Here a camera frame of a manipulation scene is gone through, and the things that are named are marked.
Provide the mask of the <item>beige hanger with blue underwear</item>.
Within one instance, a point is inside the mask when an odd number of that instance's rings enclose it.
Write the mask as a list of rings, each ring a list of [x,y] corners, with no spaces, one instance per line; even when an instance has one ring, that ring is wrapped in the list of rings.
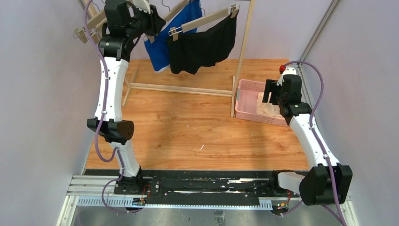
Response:
[[[155,43],[158,38],[165,36],[166,38],[173,38],[173,41],[177,41],[178,38],[182,38],[184,33],[196,32],[197,27],[192,29],[185,29],[185,24],[190,24],[192,21],[196,21],[203,17],[202,8],[199,0],[181,0],[177,3],[169,12],[162,17],[165,22],[169,22],[167,28],[163,28],[165,25],[161,25],[161,31],[157,36],[147,35],[144,43],[146,46]]]

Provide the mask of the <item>cream underwear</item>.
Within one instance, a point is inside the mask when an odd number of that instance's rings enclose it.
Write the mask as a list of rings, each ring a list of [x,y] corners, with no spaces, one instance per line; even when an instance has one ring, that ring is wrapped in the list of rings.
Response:
[[[255,108],[256,113],[262,116],[284,119],[279,112],[279,106],[271,103],[263,103],[263,96],[263,92],[258,92]]]

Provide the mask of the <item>blue underwear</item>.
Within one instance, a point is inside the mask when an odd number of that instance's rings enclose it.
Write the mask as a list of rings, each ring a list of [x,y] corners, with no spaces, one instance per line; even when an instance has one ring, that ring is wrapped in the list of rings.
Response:
[[[170,66],[169,47],[167,39],[169,30],[180,27],[182,24],[202,17],[202,9],[199,0],[189,0],[181,10],[171,18],[171,21],[161,32],[151,39],[145,39],[144,46],[156,73],[160,73]]]

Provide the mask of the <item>beige hanger with cream underwear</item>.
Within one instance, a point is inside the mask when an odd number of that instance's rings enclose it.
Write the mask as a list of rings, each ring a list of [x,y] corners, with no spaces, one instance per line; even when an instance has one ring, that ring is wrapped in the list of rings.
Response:
[[[88,22],[88,30],[89,31],[94,31],[98,30],[101,32],[103,24],[107,22],[107,18],[105,15],[105,11],[101,10],[99,13],[97,13],[95,16],[93,16]]]

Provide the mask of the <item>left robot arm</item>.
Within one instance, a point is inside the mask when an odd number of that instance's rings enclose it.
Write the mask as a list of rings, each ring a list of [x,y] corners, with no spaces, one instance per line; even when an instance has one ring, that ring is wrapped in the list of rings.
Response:
[[[113,148],[112,156],[98,157],[104,162],[117,158],[120,166],[115,194],[139,194],[144,188],[142,169],[133,151],[134,123],[122,118],[122,92],[133,48],[140,37],[157,35],[165,20],[146,0],[107,0],[102,37],[94,44],[101,62],[101,84],[97,109],[87,127],[95,132],[95,142],[103,137]]]

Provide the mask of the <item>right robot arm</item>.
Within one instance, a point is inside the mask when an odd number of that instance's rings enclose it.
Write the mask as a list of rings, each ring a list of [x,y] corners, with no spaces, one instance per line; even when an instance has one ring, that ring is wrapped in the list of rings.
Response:
[[[287,125],[296,134],[307,158],[309,171],[301,175],[289,170],[275,170],[272,188],[277,192],[297,193],[305,205],[344,204],[353,172],[342,165],[329,150],[312,115],[308,103],[302,101],[302,79],[283,75],[280,80],[267,79],[264,103],[279,107]]]

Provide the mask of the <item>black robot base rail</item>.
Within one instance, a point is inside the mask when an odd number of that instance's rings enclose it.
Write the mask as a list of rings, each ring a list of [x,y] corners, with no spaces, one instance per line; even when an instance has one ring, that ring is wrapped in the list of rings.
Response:
[[[137,210],[215,209],[283,210],[294,207],[300,195],[273,190],[270,170],[151,170],[143,171],[143,186],[135,191],[118,182],[116,169],[88,169],[72,177],[68,196],[83,206]]]

